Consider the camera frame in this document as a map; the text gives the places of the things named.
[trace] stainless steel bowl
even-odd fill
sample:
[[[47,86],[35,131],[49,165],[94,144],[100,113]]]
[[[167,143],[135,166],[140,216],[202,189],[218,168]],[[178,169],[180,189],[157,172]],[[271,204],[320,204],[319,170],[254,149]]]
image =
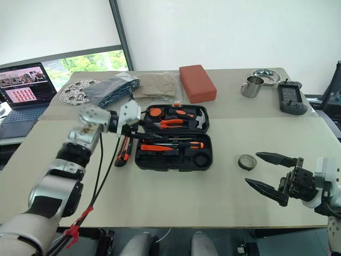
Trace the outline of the stainless steel bowl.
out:
[[[263,85],[274,85],[281,81],[281,76],[274,70],[258,68],[251,73],[252,76],[261,77],[264,80]]]

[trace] trees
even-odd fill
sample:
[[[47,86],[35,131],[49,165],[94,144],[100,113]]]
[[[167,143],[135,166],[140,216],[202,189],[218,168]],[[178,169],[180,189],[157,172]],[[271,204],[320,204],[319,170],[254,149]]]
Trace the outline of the trees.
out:
[[[127,62],[122,50],[81,55],[57,61],[56,68],[46,67],[56,90],[60,90],[75,71],[126,71]]]

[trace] silver robot arm segment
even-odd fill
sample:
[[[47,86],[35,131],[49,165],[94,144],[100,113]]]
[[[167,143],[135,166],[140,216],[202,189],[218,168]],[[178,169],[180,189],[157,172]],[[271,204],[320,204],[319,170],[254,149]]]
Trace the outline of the silver robot arm segment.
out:
[[[77,209],[80,183],[101,132],[116,132],[116,113],[98,107],[80,111],[74,127],[48,171],[32,189],[28,211],[0,227],[0,255],[45,255],[58,224]]]

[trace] red cable tie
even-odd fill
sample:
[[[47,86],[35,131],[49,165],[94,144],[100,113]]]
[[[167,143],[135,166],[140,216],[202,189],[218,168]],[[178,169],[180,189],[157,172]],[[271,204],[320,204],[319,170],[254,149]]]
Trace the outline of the red cable tie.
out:
[[[70,248],[73,244],[78,242],[78,239],[79,239],[79,231],[78,230],[79,230],[80,226],[75,225],[75,223],[79,222],[80,220],[85,218],[93,209],[94,209],[93,206],[90,206],[88,209],[86,209],[85,212],[83,212],[82,216],[80,216],[74,222],[74,224],[71,225],[71,227],[69,229],[64,231],[63,235],[65,235],[65,236],[69,235],[73,238],[71,243],[66,247],[66,249]]]
[[[63,235],[70,235],[73,237],[71,243],[66,247],[66,249],[70,248],[73,244],[78,242],[79,239],[79,226],[72,225],[70,229],[64,231]]]

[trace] black tool case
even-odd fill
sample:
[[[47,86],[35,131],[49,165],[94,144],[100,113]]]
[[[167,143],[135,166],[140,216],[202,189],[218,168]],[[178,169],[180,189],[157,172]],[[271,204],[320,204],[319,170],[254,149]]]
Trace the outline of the black tool case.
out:
[[[163,113],[158,117],[149,115],[150,110],[158,108]],[[174,129],[160,129],[154,123],[160,120],[183,119],[177,115],[169,114],[175,110],[186,111],[187,113],[194,113],[196,115],[205,116],[205,122],[202,124],[202,129],[198,129],[198,121],[185,121],[184,126],[187,128]],[[145,112],[142,126],[145,133],[157,134],[161,136],[159,139],[139,140],[136,147],[135,163],[141,169],[149,169],[155,171],[168,171],[168,169],[178,169],[180,172],[189,171],[205,171],[207,170],[213,160],[212,143],[210,137],[206,134],[209,128],[209,120],[207,110],[203,106],[198,105],[152,105],[149,106]],[[191,140],[181,140],[182,138],[190,138]],[[193,149],[189,147],[177,148],[176,151],[144,151],[141,150],[141,145],[154,145],[155,143],[172,143],[179,144],[182,142],[202,142],[204,147],[202,149]]]

